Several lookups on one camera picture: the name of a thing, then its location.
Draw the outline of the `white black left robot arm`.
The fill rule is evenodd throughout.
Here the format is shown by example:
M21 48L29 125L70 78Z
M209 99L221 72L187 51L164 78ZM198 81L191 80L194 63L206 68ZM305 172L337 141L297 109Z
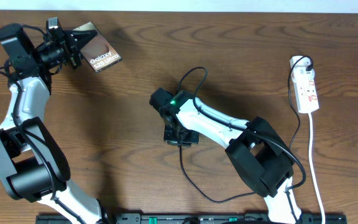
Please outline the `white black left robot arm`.
M34 45L25 24L0 28L8 59L0 67L11 100L0 124L0 181L15 199L47 205L71 223L108 223L100 201L71 179L68 161L44 125L52 77L64 65L78 68L82 48L97 36L94 29L65 30L51 18Z

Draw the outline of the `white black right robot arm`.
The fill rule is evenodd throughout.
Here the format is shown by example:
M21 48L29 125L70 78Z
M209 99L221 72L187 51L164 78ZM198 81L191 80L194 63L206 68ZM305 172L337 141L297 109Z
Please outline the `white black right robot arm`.
M149 103L164 120L167 144L183 149L198 144L204 135L225 149L241 180L263 197L271 222L300 220L301 210L292 195L296 159L266 120L230 117L185 90L173 95L159 88Z

